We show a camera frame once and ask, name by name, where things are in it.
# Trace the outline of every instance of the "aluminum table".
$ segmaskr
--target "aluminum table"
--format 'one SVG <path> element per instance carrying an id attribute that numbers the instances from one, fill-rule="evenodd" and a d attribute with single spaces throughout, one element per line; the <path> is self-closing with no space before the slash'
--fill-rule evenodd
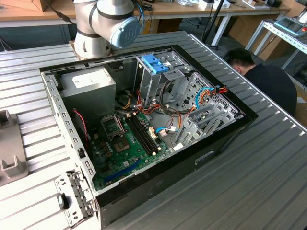
<path id="1" fill-rule="evenodd" d="M 116 53 L 171 44 L 181 45 L 259 118 L 226 152 L 106 229 L 303 229 L 307 130 L 193 35 L 139 36 Z M 30 169 L 27 177 L 0 187 L 3 229 L 68 228 L 53 180 L 74 163 L 37 68 L 75 60 L 69 45 L 0 53 L 0 108 L 18 115 Z M 99 229 L 99 223 L 93 217 L 76 229 Z"/>
<path id="2" fill-rule="evenodd" d="M 289 57 L 289 59 L 284 63 L 282 66 L 282 69 L 285 69 L 287 65 L 292 61 L 292 59 L 298 54 L 299 51 L 302 51 L 307 55 L 307 34 L 305 34 L 302 37 L 294 38 L 291 35 L 285 33 L 284 31 L 274 27 L 274 22 L 272 21 L 261 21 L 258 28 L 256 29 L 255 33 L 251 37 L 250 41 L 248 42 L 247 46 L 245 47 L 246 50 L 250 50 L 261 34 L 262 30 L 266 28 L 268 32 L 264 36 L 263 40 L 259 43 L 257 49 L 254 52 L 254 55 L 258 55 L 260 51 L 262 50 L 262 47 L 269 39 L 270 35 L 273 33 L 276 36 L 280 37 L 290 45 L 294 46 L 297 50 Z"/>

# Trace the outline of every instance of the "wooden workbench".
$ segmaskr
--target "wooden workbench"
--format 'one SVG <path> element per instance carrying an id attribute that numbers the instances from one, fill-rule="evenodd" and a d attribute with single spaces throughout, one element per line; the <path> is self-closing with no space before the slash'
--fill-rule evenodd
<path id="1" fill-rule="evenodd" d="M 290 8 L 285 5 L 281 5 L 280 8 L 261 9 L 255 10 L 249 6 L 244 5 L 241 0 L 238 0 L 237 5 L 231 5 L 230 8 L 222 9 L 219 16 L 223 16 L 222 23 L 216 33 L 213 45 L 216 45 L 231 16 L 238 15 L 264 15 L 264 14 L 278 14 L 279 16 L 285 15 Z M 74 21 L 76 14 L 74 5 L 70 0 L 55 0 L 52 6 L 57 10 L 67 15 Z M 140 12 L 135 10 L 136 16 L 140 15 Z M 201 10 L 198 5 L 182 6 L 178 3 L 165 3 L 156 2 L 153 4 L 152 20 L 155 19 L 174 19 L 174 18 L 192 18 L 192 17 L 209 17 L 210 8 Z M 147 20 L 150 17 L 148 11 L 144 11 L 144 19 Z M 44 12 L 31 11 L 22 8 L 16 8 L 12 6 L 0 6 L 0 28 L 1 27 L 17 27 L 17 26 L 38 26 L 38 25 L 56 25 L 66 24 L 63 20 L 50 9 L 46 9 Z"/>

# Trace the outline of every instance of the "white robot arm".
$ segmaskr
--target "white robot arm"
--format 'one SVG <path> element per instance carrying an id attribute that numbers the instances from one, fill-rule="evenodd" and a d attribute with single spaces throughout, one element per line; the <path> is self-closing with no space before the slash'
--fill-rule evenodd
<path id="1" fill-rule="evenodd" d="M 108 54 L 107 41 L 116 47 L 130 45 L 139 35 L 139 20 L 131 0 L 74 0 L 77 21 L 75 51 L 83 58 Z"/>

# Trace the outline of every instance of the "ram slot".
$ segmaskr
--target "ram slot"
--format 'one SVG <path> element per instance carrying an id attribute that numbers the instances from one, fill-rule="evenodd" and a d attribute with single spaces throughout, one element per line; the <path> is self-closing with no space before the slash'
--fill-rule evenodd
<path id="1" fill-rule="evenodd" d="M 147 156 L 151 156 L 153 152 L 158 152 L 158 148 L 155 143 L 150 139 L 147 132 L 144 128 L 140 125 L 137 118 L 133 117 L 126 120 L 128 126 L 132 130 L 133 134 L 135 135 L 136 139 L 144 148 Z"/>

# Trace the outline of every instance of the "green motherboard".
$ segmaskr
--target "green motherboard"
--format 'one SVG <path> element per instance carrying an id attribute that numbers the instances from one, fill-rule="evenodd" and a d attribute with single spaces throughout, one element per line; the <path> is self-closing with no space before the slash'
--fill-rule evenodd
<path id="1" fill-rule="evenodd" d="M 90 133 L 92 141 L 89 150 L 96 169 L 93 183 L 97 191 L 170 153 L 166 144 L 158 136 L 155 137 L 143 114 L 129 118 L 114 116 L 113 121 L 108 119 L 95 127 Z M 109 133 L 114 132 L 119 135 L 110 140 L 112 136 Z"/>

